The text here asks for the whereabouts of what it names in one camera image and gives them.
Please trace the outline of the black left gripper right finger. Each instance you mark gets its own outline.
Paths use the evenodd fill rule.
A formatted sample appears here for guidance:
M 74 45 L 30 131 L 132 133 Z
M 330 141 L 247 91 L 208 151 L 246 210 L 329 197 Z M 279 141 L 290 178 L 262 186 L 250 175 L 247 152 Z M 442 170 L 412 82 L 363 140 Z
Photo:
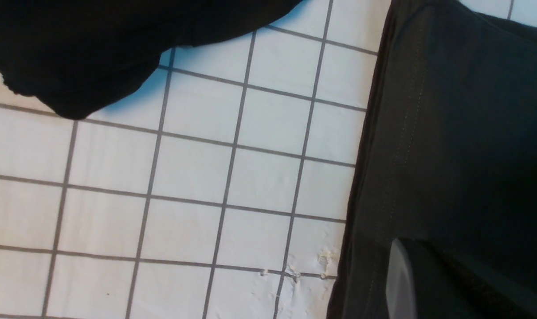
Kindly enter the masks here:
M 419 319 L 537 319 L 537 294 L 463 253 L 410 242 Z

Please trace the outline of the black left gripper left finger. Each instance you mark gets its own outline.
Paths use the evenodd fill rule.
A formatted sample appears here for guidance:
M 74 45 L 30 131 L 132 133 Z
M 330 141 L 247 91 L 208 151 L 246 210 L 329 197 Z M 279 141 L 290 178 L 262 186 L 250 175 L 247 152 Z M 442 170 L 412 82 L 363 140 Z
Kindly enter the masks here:
M 418 317 L 412 263 L 400 239 L 392 241 L 385 297 L 390 319 L 416 319 Z

